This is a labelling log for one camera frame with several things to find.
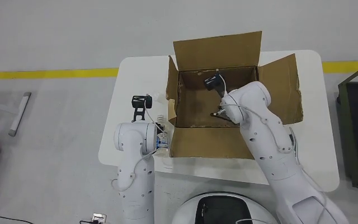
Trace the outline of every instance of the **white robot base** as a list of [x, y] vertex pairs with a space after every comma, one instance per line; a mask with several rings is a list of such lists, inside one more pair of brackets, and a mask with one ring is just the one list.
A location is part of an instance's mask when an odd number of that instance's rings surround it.
[[172, 224], [235, 223], [242, 219], [277, 224], [272, 214], [260, 204], [228, 192], [204, 193], [189, 199], [177, 210]]

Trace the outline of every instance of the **black cable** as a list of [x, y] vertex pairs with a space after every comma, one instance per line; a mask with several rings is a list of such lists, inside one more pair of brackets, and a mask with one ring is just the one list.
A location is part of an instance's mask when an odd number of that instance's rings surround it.
[[26, 220], [17, 220], [15, 218], [8, 218], [8, 217], [3, 217], [3, 216], [0, 216], [0, 218], [3, 218], [4, 220], [13, 220], [13, 221], [19, 221], [19, 222], [26, 222], [28, 224], [33, 224], [32, 222], [29, 222], [29, 221], [26, 221]]

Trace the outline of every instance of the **white pipe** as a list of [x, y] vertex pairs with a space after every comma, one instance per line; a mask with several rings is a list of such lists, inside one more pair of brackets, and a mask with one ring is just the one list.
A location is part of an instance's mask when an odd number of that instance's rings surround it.
[[26, 108], [27, 102], [29, 101], [30, 96], [31, 96], [31, 92], [25, 92], [23, 94], [20, 105], [18, 106], [18, 114], [16, 115], [16, 117], [13, 120], [12, 125], [10, 127], [9, 136], [11, 136], [11, 137], [14, 137], [16, 135], [18, 125], [20, 124], [23, 112], [25, 111], [25, 108]]

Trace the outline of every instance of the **box flap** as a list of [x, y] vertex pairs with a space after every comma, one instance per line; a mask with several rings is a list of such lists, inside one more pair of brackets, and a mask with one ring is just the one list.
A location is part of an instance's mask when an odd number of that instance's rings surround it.
[[239, 128], [175, 128], [172, 157], [253, 159]]
[[168, 81], [166, 89], [166, 98], [168, 100], [168, 121], [175, 125], [176, 120], [176, 100], [178, 96], [178, 75], [172, 57], [169, 55]]
[[262, 31], [175, 41], [179, 71], [256, 66], [260, 57]]
[[268, 108], [282, 120], [283, 124], [293, 124], [303, 120], [295, 54], [259, 67], [258, 80], [270, 92], [271, 105]]

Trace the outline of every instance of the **cardboard box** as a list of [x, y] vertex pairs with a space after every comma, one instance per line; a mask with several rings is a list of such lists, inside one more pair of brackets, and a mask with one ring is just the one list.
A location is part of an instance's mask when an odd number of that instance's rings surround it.
[[169, 56], [168, 120], [175, 126], [172, 157], [253, 158], [237, 126], [214, 118], [220, 97], [204, 80], [218, 68], [228, 91], [260, 81], [269, 90], [269, 109], [284, 124], [303, 120], [292, 54], [258, 67], [262, 32], [174, 42], [178, 69]]

